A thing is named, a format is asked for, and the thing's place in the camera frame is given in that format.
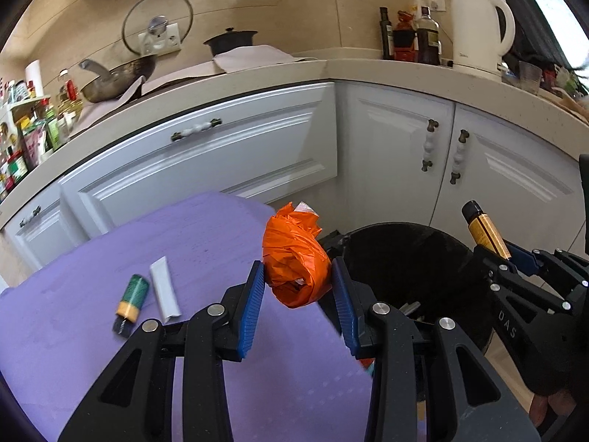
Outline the orange plastic bag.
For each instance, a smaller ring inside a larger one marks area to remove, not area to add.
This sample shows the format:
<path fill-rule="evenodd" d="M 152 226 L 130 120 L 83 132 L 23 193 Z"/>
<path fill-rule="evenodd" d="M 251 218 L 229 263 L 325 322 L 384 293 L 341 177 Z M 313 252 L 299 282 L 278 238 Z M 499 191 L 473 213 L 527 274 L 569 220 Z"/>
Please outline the orange plastic bag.
<path fill-rule="evenodd" d="M 318 214 L 303 201 L 286 204 L 265 226 L 267 284 L 288 308 L 314 304 L 331 290 L 331 260 L 317 240 L 320 233 Z"/>

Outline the gold bottle black cap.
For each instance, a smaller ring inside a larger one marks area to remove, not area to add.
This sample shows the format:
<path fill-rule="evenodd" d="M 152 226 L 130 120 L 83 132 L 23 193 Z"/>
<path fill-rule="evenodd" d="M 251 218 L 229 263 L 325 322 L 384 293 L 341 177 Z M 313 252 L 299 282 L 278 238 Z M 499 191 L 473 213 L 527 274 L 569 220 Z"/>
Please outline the gold bottle black cap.
<path fill-rule="evenodd" d="M 502 259 L 511 259 L 511 253 L 500 232 L 498 232 L 489 215 L 480 207 L 477 201 L 468 201 L 462 207 L 461 212 L 470 235 L 477 245 L 484 246 L 485 249 L 502 257 Z"/>

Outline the white tube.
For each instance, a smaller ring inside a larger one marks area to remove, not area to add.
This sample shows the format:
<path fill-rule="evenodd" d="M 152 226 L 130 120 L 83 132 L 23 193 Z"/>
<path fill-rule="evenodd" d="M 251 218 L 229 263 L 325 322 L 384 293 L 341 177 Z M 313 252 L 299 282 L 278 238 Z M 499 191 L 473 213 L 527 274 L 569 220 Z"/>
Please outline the white tube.
<path fill-rule="evenodd" d="M 164 323 L 182 315 L 172 284 L 168 259 L 163 256 L 150 265 L 152 286 Z"/>

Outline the green yellow small bottle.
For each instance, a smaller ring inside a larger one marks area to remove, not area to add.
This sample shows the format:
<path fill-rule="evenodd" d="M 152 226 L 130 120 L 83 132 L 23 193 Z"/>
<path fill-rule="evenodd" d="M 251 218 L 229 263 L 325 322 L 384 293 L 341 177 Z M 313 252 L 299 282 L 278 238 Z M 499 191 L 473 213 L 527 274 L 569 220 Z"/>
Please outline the green yellow small bottle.
<path fill-rule="evenodd" d="M 132 275 L 116 310 L 113 331 L 117 335 L 123 338 L 131 336 L 149 289 L 149 280 L 140 274 Z"/>

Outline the black lined trash bin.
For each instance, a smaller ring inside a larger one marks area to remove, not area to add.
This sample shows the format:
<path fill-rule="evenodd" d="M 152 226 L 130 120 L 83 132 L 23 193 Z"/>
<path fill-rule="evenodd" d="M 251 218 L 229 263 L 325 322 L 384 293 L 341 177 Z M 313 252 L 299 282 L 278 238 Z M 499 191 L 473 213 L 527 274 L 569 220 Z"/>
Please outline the black lined trash bin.
<path fill-rule="evenodd" d="M 484 352 L 491 323 L 480 315 L 470 281 L 472 250 L 452 235 L 413 222 L 382 222 L 320 238 L 330 259 L 340 256 L 352 280 L 368 285 L 378 301 L 397 309 L 419 304 L 412 319 L 435 324 L 452 318 Z"/>

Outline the purple tablecloth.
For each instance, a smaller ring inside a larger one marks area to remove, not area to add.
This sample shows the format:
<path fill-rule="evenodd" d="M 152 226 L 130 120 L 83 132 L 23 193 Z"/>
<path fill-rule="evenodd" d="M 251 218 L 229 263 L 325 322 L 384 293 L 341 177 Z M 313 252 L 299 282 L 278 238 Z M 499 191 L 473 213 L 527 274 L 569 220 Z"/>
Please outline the purple tablecloth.
<path fill-rule="evenodd" d="M 123 344 L 112 326 L 134 274 L 167 259 L 184 318 L 243 283 L 272 209 L 197 194 L 55 259 L 1 296 L 1 371 L 33 425 L 58 438 Z M 371 379 L 321 307 L 266 293 L 251 350 L 223 367 L 237 441 L 360 441 Z"/>

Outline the dark window curtain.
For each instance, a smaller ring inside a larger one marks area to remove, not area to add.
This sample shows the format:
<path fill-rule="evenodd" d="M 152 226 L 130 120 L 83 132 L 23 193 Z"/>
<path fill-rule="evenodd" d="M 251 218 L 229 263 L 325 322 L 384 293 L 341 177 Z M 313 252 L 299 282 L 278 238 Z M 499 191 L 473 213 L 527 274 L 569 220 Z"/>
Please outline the dark window curtain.
<path fill-rule="evenodd" d="M 515 38 L 503 61 L 515 74 L 519 62 L 545 70 L 553 65 L 572 69 L 536 0 L 505 0 L 515 19 Z"/>

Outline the white stove cover cloth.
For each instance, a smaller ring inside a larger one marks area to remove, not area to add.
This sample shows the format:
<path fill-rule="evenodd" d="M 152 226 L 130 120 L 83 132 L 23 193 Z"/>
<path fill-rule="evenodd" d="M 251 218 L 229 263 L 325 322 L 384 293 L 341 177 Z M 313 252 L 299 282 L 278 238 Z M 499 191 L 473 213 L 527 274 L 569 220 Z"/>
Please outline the white stove cover cloth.
<path fill-rule="evenodd" d="M 220 74 L 305 60 L 307 60 L 307 57 L 295 57 L 269 45 L 242 46 L 216 55 L 208 62 L 190 66 L 156 79 L 150 79 L 142 75 L 133 76 L 131 82 L 124 87 L 125 92 L 113 98 L 108 98 L 105 102 L 91 104 L 88 109 L 84 109 L 79 122 L 73 127 L 71 136 L 74 137 L 86 131 L 105 117 L 105 115 L 118 110 L 130 102 L 138 90 L 142 94 L 147 94 L 163 88 L 165 84 L 180 80 L 209 78 Z"/>

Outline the metal wok pan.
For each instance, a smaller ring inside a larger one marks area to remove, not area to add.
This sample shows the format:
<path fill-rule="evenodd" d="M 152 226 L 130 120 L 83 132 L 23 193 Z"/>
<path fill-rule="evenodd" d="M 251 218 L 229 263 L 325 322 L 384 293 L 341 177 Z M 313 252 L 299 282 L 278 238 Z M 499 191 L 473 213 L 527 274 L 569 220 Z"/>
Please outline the metal wok pan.
<path fill-rule="evenodd" d="M 79 67 L 94 73 L 96 78 L 82 88 L 82 95 L 92 104 L 119 98 L 138 79 L 148 80 L 156 69 L 157 60 L 156 55 L 142 56 L 109 70 L 94 60 L 85 59 Z"/>

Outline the black casserole pot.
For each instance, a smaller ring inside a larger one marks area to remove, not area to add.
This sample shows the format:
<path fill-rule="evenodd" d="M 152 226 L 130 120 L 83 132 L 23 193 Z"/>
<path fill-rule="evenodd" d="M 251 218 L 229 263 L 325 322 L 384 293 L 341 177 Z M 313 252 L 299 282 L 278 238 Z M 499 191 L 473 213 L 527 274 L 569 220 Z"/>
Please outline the black casserole pot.
<path fill-rule="evenodd" d="M 230 50 L 244 46 L 254 45 L 254 36 L 258 34 L 256 30 L 236 31 L 233 27 L 227 28 L 223 34 L 216 35 L 205 41 L 214 56 L 220 55 Z"/>

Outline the red sauce jar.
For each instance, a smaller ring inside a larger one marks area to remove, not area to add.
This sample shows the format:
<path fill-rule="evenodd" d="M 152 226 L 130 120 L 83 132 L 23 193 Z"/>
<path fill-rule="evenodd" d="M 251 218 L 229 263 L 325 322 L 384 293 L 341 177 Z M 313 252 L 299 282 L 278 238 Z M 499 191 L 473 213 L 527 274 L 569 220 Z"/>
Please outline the red sauce jar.
<path fill-rule="evenodd" d="M 413 15 L 403 10 L 397 11 L 397 24 L 392 30 L 393 59 L 404 62 L 416 62 L 416 31 Z"/>

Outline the dark oil bottle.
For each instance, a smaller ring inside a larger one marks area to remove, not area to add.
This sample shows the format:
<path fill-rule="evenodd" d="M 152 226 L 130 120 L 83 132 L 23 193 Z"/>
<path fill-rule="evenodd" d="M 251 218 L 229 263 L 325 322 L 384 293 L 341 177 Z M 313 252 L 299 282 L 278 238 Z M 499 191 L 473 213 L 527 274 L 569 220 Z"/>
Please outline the dark oil bottle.
<path fill-rule="evenodd" d="M 392 25 L 388 16 L 387 7 L 380 7 L 380 35 L 382 45 L 382 57 L 384 60 L 393 59 Z"/>

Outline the cooking oil bottle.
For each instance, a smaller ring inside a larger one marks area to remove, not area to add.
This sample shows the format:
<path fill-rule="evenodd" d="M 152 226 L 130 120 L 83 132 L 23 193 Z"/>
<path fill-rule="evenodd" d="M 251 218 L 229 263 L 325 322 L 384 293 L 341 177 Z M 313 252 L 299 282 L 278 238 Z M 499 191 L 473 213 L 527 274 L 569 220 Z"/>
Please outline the cooking oil bottle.
<path fill-rule="evenodd" d="M 58 82 L 60 83 L 58 117 L 64 117 L 68 126 L 73 127 L 81 116 L 84 103 L 67 69 L 59 73 Z"/>

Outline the white spice rack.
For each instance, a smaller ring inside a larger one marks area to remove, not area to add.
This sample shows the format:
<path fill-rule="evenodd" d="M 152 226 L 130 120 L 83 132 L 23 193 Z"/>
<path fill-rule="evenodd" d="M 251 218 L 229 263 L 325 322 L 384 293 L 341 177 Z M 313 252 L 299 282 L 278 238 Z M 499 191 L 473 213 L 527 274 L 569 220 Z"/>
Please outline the white spice rack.
<path fill-rule="evenodd" d="M 27 138 L 39 133 L 45 124 L 47 97 L 26 99 L 1 107 L 1 149 L 17 149 Z"/>

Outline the paper towel roll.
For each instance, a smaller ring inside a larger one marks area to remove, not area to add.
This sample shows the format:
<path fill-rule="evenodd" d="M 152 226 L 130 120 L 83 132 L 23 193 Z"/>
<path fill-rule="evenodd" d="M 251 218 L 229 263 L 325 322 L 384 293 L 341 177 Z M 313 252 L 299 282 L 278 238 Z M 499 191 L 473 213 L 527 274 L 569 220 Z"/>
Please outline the paper towel roll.
<path fill-rule="evenodd" d="M 26 82 L 32 82 L 37 97 L 42 97 L 45 92 L 43 88 L 43 78 L 39 60 L 32 61 L 25 68 Z"/>

